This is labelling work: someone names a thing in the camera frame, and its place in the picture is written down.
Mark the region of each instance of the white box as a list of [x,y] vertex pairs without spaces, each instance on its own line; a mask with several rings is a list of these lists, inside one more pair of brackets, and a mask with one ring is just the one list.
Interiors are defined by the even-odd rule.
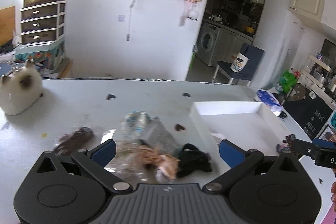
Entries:
[[276,145],[291,134],[262,102],[194,102],[190,117],[204,141],[211,134],[267,156],[278,156]]

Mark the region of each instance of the chair backrest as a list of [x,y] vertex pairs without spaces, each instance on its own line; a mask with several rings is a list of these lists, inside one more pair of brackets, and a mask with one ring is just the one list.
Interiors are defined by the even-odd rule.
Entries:
[[239,52],[249,59],[240,73],[246,76],[253,77],[265,51],[247,43],[244,43],[241,46]]

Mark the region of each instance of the hand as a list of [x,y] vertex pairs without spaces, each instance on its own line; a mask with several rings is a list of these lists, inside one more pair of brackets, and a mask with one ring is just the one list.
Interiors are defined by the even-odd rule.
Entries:
[[333,202],[333,210],[336,212],[336,181],[331,186],[331,192],[333,193],[331,196],[331,201]]

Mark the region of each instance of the washing machine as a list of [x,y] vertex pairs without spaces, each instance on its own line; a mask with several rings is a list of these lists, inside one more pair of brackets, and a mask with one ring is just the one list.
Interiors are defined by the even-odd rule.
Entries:
[[197,40],[198,52],[196,56],[208,66],[212,66],[211,59],[216,47],[217,37],[221,29],[207,22],[203,22]]

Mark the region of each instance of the blue chair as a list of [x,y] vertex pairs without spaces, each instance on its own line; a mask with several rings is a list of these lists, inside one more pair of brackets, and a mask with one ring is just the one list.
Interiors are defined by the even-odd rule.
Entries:
[[263,57],[264,50],[244,43],[241,46],[239,52],[248,58],[248,61],[245,67],[241,70],[241,72],[234,72],[233,70],[231,70],[231,63],[218,61],[215,73],[211,81],[212,83],[216,82],[217,73],[218,71],[220,71],[226,78],[229,79],[229,85],[232,84],[234,79],[247,80],[247,86],[250,85],[253,75],[255,74],[261,58]]

